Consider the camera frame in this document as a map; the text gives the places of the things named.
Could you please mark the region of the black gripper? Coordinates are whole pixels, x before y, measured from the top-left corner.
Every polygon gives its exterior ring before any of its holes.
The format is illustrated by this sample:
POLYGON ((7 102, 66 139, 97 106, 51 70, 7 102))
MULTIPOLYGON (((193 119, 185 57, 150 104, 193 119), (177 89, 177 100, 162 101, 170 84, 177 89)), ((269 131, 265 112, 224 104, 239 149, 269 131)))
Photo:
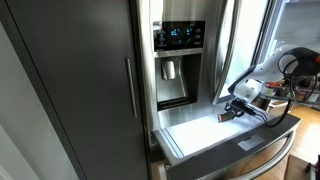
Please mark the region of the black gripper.
POLYGON ((248 114, 250 116, 255 115, 254 110, 240 99, 234 99, 231 102, 227 102, 224 110, 226 112, 232 112, 235 117, 241 117, 244 114, 248 114))

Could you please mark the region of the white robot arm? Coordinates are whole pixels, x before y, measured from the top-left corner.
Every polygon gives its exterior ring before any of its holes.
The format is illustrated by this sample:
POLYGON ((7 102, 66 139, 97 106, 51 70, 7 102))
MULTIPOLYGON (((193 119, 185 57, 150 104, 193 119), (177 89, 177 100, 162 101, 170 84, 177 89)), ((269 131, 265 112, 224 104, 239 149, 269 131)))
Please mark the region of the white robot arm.
POLYGON ((239 75, 228 87, 228 92, 246 103, 253 102, 266 82, 286 79, 290 82, 287 99, 302 103, 294 94, 294 84, 298 78, 314 77, 320 72, 320 54, 312 49, 297 45, 283 45, 266 60, 252 65, 239 75))

